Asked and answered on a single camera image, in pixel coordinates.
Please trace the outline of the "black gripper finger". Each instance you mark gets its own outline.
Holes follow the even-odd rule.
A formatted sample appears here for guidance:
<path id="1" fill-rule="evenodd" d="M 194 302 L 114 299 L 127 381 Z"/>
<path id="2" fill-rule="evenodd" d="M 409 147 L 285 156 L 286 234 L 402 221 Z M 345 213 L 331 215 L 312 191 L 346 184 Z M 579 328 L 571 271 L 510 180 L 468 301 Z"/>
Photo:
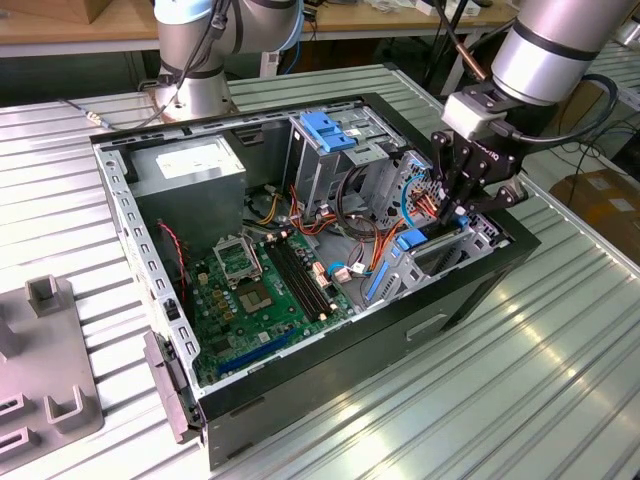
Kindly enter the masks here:
<path id="1" fill-rule="evenodd" d="M 452 130 L 433 133 L 431 147 L 435 178 L 440 182 L 442 197 L 436 215 L 441 224 L 447 224 L 458 207 L 466 209 L 469 198 L 488 169 L 489 161 L 479 145 Z"/>
<path id="2" fill-rule="evenodd" d="M 495 194 L 482 190 L 472 195 L 463 207 L 469 215 L 478 215 L 509 209 L 528 199 L 529 192 L 520 181 L 509 181 L 501 185 Z"/>

